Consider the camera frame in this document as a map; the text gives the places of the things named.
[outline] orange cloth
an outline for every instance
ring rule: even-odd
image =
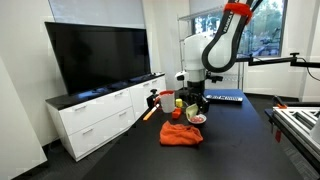
[[[168,121],[162,125],[160,143],[162,145],[195,145],[203,141],[198,128],[182,124],[171,125]]]

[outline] black monitor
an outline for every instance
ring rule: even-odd
[[[45,25],[69,95],[151,73],[145,29]]]

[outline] floor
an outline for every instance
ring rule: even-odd
[[[270,129],[267,116],[264,114],[264,109],[273,106],[272,98],[264,95],[246,94],[266,128]],[[283,101],[297,101],[295,98],[282,98]],[[117,142],[117,139],[99,148],[94,153],[86,158],[75,162],[68,152],[62,147],[60,141],[55,141],[48,145],[45,153],[48,158],[48,167],[41,169],[39,173],[33,176],[19,177],[18,179],[30,180],[78,180],[82,179],[84,175],[104,156],[108,150]],[[290,160],[296,166],[304,180],[318,179],[319,175],[307,163],[307,161],[297,152],[293,145],[283,137],[280,143],[284,152],[288,155]]]

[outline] window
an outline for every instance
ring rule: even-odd
[[[264,0],[243,30],[238,54],[280,56],[287,0]],[[193,33],[217,32],[222,10],[194,19]]]

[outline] cabinet drawer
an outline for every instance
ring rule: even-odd
[[[165,84],[165,77],[159,77],[157,79],[150,80],[151,88],[157,89],[157,94],[159,94],[161,91],[166,90],[166,84]]]
[[[138,119],[147,109],[147,98],[152,94],[151,81],[147,81],[133,87],[130,87],[130,96],[132,100],[135,119]]]
[[[68,135],[131,106],[129,90],[102,96],[59,111]]]
[[[133,110],[130,107],[72,134],[69,139],[75,157],[78,158],[98,145],[110,141],[134,122]]]

